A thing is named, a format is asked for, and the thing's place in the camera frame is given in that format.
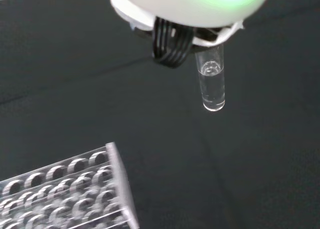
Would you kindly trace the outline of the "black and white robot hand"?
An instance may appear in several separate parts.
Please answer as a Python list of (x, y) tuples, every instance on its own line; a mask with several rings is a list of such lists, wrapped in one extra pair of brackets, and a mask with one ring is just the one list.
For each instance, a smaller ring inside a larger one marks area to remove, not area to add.
[(191, 53), (219, 46), (266, 0), (110, 0), (134, 31), (151, 39), (153, 60), (179, 67)]

